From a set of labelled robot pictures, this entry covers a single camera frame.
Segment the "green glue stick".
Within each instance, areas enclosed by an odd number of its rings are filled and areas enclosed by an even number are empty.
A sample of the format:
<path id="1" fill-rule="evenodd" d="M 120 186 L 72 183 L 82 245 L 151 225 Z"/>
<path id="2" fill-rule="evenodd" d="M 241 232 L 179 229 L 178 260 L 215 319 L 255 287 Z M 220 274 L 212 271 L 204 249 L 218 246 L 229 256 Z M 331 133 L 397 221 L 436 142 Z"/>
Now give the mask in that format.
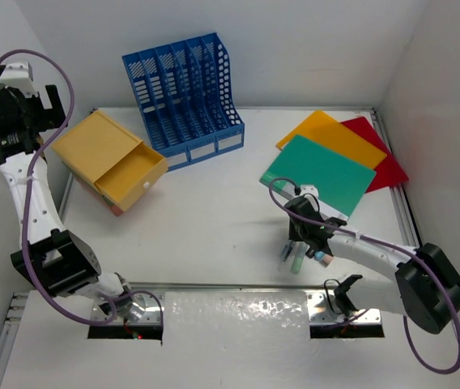
<path id="1" fill-rule="evenodd" d="M 291 268 L 290 268 L 290 272 L 292 274 L 297 275 L 297 274 L 300 273 L 302 264 L 303 264 L 304 259 L 305 259 L 306 250 L 307 250 L 306 249 L 306 244 L 303 243 L 303 242 L 299 242 L 297 247 L 296 247 L 295 254 L 294 254 L 294 257 L 293 257 L 293 262 L 292 262 L 292 265 L 291 265 Z"/>

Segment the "black orange highlighter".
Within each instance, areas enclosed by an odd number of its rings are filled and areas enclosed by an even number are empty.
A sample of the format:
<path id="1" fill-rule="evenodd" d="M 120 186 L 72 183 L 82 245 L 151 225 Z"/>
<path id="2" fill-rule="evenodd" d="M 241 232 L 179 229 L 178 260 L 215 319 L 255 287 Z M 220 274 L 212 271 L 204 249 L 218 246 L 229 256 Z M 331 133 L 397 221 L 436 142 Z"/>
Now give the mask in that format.
<path id="1" fill-rule="evenodd" d="M 310 258 L 310 259 L 312 259 L 312 258 L 315 256 L 315 254 L 316 254 L 316 251 L 313 250 L 313 249 L 311 249 L 311 248 L 309 248 L 309 249 L 306 251 L 306 256 L 307 256 L 308 258 Z"/>

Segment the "blue file organizer rack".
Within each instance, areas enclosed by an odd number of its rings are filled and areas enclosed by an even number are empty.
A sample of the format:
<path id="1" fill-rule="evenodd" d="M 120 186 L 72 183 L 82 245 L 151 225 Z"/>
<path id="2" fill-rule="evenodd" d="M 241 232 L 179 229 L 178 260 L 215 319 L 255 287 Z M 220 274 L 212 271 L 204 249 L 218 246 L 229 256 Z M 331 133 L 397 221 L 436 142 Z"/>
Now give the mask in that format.
<path id="1" fill-rule="evenodd" d="M 122 61 L 151 146 L 177 170 L 243 147 L 227 49 L 216 33 L 128 53 Z"/>

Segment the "red folder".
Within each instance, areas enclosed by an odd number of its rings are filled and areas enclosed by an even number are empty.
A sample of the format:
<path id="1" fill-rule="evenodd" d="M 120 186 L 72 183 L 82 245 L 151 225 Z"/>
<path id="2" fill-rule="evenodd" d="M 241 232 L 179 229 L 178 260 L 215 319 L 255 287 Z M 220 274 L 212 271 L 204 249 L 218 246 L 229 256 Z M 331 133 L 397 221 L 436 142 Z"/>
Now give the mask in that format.
<path id="1" fill-rule="evenodd" d="M 342 124 L 386 154 L 385 159 L 375 168 L 376 175 L 366 190 L 367 193 L 386 187 L 395 187 L 409 180 L 394 155 L 366 118 L 355 118 L 344 121 Z"/>

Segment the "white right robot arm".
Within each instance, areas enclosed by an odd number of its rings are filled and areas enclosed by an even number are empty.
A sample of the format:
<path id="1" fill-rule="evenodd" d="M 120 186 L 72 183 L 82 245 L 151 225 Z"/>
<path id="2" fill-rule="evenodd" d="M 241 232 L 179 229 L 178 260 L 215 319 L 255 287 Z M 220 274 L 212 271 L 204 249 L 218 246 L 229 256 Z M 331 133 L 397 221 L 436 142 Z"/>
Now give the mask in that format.
<path id="1" fill-rule="evenodd" d="M 460 275 L 439 246 L 398 246 L 347 229 L 344 220 L 324 218 L 311 194 L 289 200 L 286 209 L 289 237 L 308 245 L 308 255 L 351 260 L 385 277 L 379 282 L 352 274 L 340 281 L 332 303 L 340 314 L 376 308 L 438 334 L 460 311 Z"/>

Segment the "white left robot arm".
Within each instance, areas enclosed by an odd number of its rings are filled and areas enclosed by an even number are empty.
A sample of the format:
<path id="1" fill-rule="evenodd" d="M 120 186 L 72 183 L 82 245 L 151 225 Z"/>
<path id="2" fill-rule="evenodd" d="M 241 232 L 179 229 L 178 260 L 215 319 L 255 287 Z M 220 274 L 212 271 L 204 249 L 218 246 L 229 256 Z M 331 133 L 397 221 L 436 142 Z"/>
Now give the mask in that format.
<path id="1" fill-rule="evenodd" d="M 56 86 L 45 89 L 48 109 L 38 94 L 0 83 L 0 172 L 21 232 L 12 265 L 48 301 L 79 295 L 92 299 L 107 322 L 123 318 L 133 304 L 128 286 L 119 275 L 102 272 L 92 248 L 66 229 L 53 202 L 40 133 L 62 125 L 66 115 Z"/>

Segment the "yellow drawer box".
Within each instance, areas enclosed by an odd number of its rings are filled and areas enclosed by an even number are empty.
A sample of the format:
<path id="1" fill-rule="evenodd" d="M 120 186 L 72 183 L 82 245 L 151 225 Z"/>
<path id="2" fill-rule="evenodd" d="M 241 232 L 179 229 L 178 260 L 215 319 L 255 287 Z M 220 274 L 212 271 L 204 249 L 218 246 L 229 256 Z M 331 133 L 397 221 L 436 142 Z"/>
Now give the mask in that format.
<path id="1" fill-rule="evenodd" d="M 129 209 L 168 171 L 164 156 L 100 110 L 53 141 L 52 149 L 88 182 L 124 190 Z"/>

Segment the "pink bottom drawer box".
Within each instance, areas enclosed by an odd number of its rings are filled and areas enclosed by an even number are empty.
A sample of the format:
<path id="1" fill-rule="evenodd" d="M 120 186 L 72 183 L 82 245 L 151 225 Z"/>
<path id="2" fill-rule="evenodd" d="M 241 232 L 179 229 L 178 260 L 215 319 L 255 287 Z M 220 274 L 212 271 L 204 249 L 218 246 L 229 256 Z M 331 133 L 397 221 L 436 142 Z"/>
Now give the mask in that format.
<path id="1" fill-rule="evenodd" d="M 94 186 L 96 190 L 99 191 L 105 198 L 107 198 L 112 205 L 109 207 L 105 203 L 96 199 L 94 196 L 92 197 L 107 209 L 109 209 L 115 216 L 122 215 L 131 206 L 130 196 L 124 190 L 116 189 L 112 185 L 101 185 L 99 182 L 88 183 Z"/>

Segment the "blue pen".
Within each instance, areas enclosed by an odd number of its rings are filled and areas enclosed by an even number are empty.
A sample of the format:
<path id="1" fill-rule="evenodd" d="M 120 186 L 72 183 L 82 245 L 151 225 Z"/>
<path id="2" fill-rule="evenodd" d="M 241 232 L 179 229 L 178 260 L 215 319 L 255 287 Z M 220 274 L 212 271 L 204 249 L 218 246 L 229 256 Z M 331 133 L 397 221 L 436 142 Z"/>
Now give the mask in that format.
<path id="1" fill-rule="evenodd" d="M 291 252 L 293 250 L 294 245 L 295 245 L 294 241 L 292 241 L 292 240 L 287 241 L 286 245 L 282 249 L 281 254 L 279 256 L 279 258 L 280 258 L 279 269 L 282 269 L 284 267 L 285 263 L 287 262 L 290 254 L 291 254 Z"/>

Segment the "orange folder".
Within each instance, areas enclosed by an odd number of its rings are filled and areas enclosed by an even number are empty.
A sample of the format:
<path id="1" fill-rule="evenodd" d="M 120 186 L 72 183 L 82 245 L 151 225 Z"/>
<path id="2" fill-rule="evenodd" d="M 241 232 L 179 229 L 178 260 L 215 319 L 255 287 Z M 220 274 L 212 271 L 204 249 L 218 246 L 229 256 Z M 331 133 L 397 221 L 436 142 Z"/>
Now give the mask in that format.
<path id="1" fill-rule="evenodd" d="M 369 169 L 375 169 L 387 153 L 373 146 L 341 122 L 323 111 L 314 111 L 275 145 L 282 150 L 296 135 L 301 135 Z"/>

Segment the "pink eraser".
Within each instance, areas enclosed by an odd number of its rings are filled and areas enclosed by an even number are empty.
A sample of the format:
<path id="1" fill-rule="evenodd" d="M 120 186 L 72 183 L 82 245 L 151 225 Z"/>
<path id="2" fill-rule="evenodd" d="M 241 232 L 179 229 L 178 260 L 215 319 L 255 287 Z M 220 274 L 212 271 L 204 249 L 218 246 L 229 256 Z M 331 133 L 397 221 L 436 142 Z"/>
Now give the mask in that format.
<path id="1" fill-rule="evenodd" d="M 320 261 L 320 264 L 323 266 L 323 267 L 328 267 L 331 262 L 333 261 L 334 257 L 332 255 L 329 255 L 329 254 L 324 254 L 322 256 L 322 260 Z"/>

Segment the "green folder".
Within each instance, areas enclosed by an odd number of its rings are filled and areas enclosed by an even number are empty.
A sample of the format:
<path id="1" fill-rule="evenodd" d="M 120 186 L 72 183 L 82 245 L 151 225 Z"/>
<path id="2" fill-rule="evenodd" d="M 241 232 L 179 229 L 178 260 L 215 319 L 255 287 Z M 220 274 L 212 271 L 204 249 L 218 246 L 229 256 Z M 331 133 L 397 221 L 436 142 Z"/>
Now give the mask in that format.
<path id="1" fill-rule="evenodd" d="M 261 176 L 268 186 L 286 177 L 298 186 L 314 186 L 326 217 L 348 220 L 366 193 L 376 172 L 301 135 L 295 136 Z"/>

